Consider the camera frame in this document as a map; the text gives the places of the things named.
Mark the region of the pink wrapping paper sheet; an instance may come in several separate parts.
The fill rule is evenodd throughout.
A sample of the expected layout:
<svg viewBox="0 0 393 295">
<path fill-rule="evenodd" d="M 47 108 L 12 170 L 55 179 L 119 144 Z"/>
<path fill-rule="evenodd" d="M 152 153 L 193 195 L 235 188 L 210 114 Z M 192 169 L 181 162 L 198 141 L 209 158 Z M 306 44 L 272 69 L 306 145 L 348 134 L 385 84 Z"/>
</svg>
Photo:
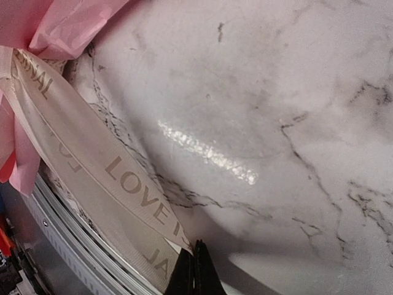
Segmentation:
<svg viewBox="0 0 393 295">
<path fill-rule="evenodd" d="M 1 48 L 72 60 L 126 1 L 1 1 Z M 1 92 L 1 182 L 30 195 L 41 158 Z"/>
</svg>

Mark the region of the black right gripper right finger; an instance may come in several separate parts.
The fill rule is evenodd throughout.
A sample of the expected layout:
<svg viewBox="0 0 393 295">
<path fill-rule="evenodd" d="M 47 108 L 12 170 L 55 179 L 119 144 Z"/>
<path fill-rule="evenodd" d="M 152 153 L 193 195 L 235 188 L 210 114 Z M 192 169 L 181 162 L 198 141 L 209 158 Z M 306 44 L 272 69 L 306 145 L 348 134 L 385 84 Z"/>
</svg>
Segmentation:
<svg viewBox="0 0 393 295">
<path fill-rule="evenodd" d="M 197 240 L 194 249 L 194 294 L 227 295 L 214 267 L 206 244 Z"/>
</svg>

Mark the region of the orange cloth in background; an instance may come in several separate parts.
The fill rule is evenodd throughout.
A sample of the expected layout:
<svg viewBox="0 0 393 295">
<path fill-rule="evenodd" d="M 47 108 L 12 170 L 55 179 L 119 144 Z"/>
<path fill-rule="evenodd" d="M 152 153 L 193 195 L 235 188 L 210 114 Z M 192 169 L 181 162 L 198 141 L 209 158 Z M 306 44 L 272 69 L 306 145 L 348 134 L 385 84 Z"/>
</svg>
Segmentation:
<svg viewBox="0 0 393 295">
<path fill-rule="evenodd" d="M 1 214 L 1 252 L 5 257 L 11 257 L 12 250 L 15 248 L 15 243 L 7 234 L 7 230 L 6 217 Z"/>
</svg>

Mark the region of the aluminium front rail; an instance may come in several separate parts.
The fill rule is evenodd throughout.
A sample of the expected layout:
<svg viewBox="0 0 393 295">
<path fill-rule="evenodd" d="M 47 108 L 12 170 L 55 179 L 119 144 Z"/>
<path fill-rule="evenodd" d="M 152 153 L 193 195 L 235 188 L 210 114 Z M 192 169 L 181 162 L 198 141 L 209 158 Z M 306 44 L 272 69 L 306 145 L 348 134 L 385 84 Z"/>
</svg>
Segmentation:
<svg viewBox="0 0 393 295">
<path fill-rule="evenodd" d="M 23 201 L 50 244 L 92 294 L 159 294 L 41 175 Z"/>
</svg>

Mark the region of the cream printed ribbon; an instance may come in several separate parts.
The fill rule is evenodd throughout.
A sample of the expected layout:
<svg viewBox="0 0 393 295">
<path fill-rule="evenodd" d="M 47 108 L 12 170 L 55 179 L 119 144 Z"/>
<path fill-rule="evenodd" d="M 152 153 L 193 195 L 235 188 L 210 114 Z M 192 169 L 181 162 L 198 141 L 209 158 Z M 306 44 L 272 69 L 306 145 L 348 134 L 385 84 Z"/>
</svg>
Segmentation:
<svg viewBox="0 0 393 295">
<path fill-rule="evenodd" d="M 164 291 L 189 241 L 170 204 L 88 103 L 46 62 L 1 48 L 1 89 L 34 147 L 109 244 Z"/>
</svg>

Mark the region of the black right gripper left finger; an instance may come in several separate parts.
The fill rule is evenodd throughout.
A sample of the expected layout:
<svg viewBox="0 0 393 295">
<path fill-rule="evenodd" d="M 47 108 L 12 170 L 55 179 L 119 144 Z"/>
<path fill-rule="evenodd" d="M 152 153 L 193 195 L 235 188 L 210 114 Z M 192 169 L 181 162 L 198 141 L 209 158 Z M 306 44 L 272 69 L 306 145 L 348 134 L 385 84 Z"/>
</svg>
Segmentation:
<svg viewBox="0 0 393 295">
<path fill-rule="evenodd" d="M 193 256 L 181 249 L 164 295 L 192 295 L 194 286 Z"/>
</svg>

